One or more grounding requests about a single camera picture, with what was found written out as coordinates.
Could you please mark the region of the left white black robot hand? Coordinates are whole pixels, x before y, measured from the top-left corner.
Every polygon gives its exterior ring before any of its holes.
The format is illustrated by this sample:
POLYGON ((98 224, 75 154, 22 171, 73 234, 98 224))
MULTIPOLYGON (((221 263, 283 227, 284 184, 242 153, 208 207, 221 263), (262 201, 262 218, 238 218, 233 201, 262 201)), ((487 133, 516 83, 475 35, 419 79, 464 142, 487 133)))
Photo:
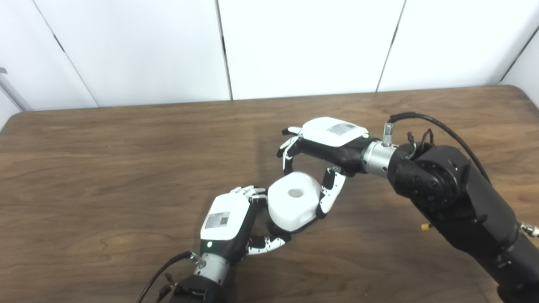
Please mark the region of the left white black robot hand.
POLYGON ((217 255, 233 266, 248 255, 269 253, 289 243, 289 233, 251 234, 259 211, 267 206, 267 190, 253 185, 215 197, 200 230, 201 255, 217 255))

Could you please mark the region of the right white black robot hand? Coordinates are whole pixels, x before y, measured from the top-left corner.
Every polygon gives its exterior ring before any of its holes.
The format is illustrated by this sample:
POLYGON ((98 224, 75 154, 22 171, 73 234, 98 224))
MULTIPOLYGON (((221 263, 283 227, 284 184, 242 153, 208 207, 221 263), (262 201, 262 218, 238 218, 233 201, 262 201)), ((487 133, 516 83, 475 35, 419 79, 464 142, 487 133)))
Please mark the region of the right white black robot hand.
POLYGON ((363 152, 375 139, 366 128, 331 117, 312 119, 302 127, 287 127, 282 134, 291 136, 277 152, 277 157, 283 159, 284 175, 293 172, 294 157, 299 154, 332 164, 323 177, 315 210, 316 218, 323 219, 332 208, 345 179, 366 173, 363 152))

